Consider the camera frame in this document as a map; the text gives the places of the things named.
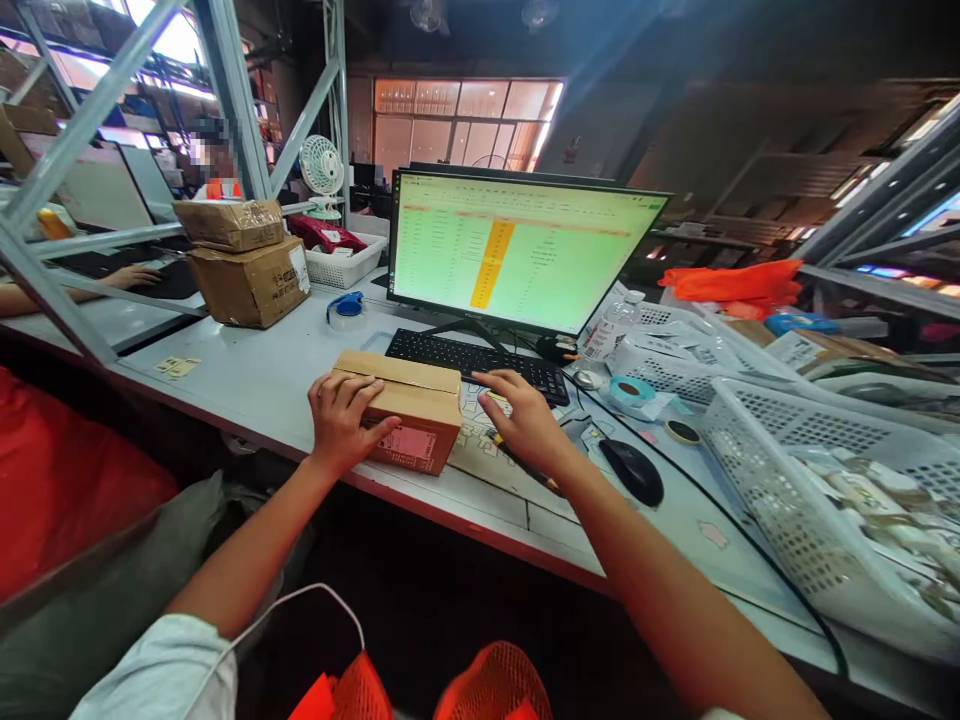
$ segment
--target black cable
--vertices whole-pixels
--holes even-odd
[[[523,340],[523,344],[526,345],[531,350],[533,350],[534,352],[536,352],[536,348],[530,343],[528,343],[526,340]],[[580,409],[583,410],[584,409],[583,401],[580,399],[580,386],[577,385],[575,382],[573,382],[573,377],[569,373],[567,373],[562,369],[561,369],[561,372],[563,372],[563,376],[567,378],[567,380],[573,383],[573,387],[576,388],[577,402],[580,404]],[[687,481],[690,482],[691,485],[693,485],[697,490],[699,490],[700,493],[704,497],[706,497],[707,500],[709,500],[713,504],[713,506],[717,508],[717,510],[720,511],[720,514],[723,515],[730,522],[730,524],[737,529],[737,531],[744,537],[744,539],[750,544],[750,546],[757,551],[760,557],[763,558],[763,560],[767,563],[767,565],[769,565],[773,569],[773,571],[777,574],[777,577],[779,577],[783,581],[783,584],[787,586],[790,592],[796,595],[797,599],[800,601],[800,604],[803,605],[804,609],[808,613],[810,613],[810,617],[813,618],[814,622],[816,622],[817,625],[820,627],[820,629],[823,631],[823,637],[826,639],[827,644],[830,645],[830,649],[833,651],[833,657],[837,663],[837,675],[843,680],[849,680],[850,665],[847,663],[847,656],[843,652],[843,647],[840,645],[840,640],[837,638],[836,634],[833,632],[833,629],[829,625],[827,625],[826,620],[823,619],[823,616],[820,614],[820,612],[815,607],[813,607],[813,605],[807,599],[806,595],[803,594],[803,591],[799,587],[797,587],[797,584],[787,576],[786,572],[784,572],[784,570],[780,567],[777,561],[770,556],[770,553],[768,553],[760,545],[760,543],[758,543],[756,540],[753,539],[750,533],[747,532],[746,528],[744,528],[743,525],[740,524],[740,521],[737,520],[730,513],[730,511],[728,511],[720,503],[720,501],[717,500],[710,493],[709,490],[707,490],[703,485],[701,485],[700,482],[696,478],[694,478],[690,473],[688,473],[686,470],[680,467],[673,460],[673,458],[669,457],[666,453],[660,450],[660,448],[658,448],[656,445],[654,445],[645,437],[643,437],[643,435],[637,434],[637,432],[632,427],[627,425],[627,423],[624,422],[617,413],[613,412],[606,405],[604,405],[600,401],[599,397],[591,394],[589,390],[584,390],[583,392],[585,392],[587,397],[593,400],[600,407],[601,410],[603,410],[605,413],[607,413],[607,415],[612,417],[614,420],[620,423],[624,428],[626,428],[627,431],[630,433],[631,437],[639,438],[641,441],[643,441],[643,443],[647,447],[649,447],[657,455],[659,455],[664,460],[666,460],[671,465],[671,467],[673,467],[674,470],[676,470],[681,475],[683,475],[683,477],[685,477]]]

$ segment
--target white desk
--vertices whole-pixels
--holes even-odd
[[[143,264],[147,267],[160,268],[170,262],[173,260]],[[203,296],[199,292],[186,300],[171,302],[180,302],[189,308],[203,307],[204,304]],[[145,340],[193,320],[192,316],[173,310],[162,310],[151,305],[118,298],[89,300],[79,307],[81,314],[100,331],[116,352],[124,352]],[[20,335],[34,344],[40,343],[69,359],[75,359],[74,356],[80,354],[73,343],[43,313],[2,320],[0,329]]]
[[[383,352],[398,327],[422,330],[446,319],[399,308],[385,299],[383,288],[368,281],[351,290],[357,289],[369,300],[368,323],[362,332],[331,331],[324,313],[342,291],[314,287],[307,301],[266,331],[226,327],[205,318],[111,369],[132,389],[299,460],[313,442],[307,389],[330,369],[342,350]],[[479,342],[470,335],[450,337]],[[198,358],[201,363],[185,378],[173,380],[154,369],[169,356]],[[584,404],[595,419],[607,420],[604,429],[613,437],[637,442],[589,400]],[[708,450],[681,446],[660,431],[655,435],[661,449],[739,514],[739,501],[716,472]],[[689,482],[659,457],[651,459],[662,474],[666,497],[656,511],[639,511],[781,651],[832,672],[830,648],[796,598]],[[552,512],[553,500],[545,500],[545,491],[532,480],[519,494],[512,494],[449,466],[435,478],[379,463],[363,463],[345,480],[511,555],[609,592],[583,530]],[[705,532],[710,527],[724,538],[720,545],[708,537],[717,536],[712,529]],[[854,632],[837,632],[854,682],[931,714],[946,713],[950,684],[941,682],[939,671]]]

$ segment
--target keyboard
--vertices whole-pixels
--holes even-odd
[[[546,360],[502,353],[493,348],[448,340],[436,335],[424,336],[402,328],[393,336],[393,341],[387,348],[387,357],[452,368],[460,373],[460,377],[472,383],[477,382],[470,375],[474,370],[516,370],[524,380],[543,394],[550,405],[570,404],[563,373],[560,368]]]

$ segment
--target plastic water bottle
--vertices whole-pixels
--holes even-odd
[[[586,360],[600,363],[613,354],[630,329],[639,324],[643,297],[642,292],[631,290],[623,300],[604,310],[584,345]]]

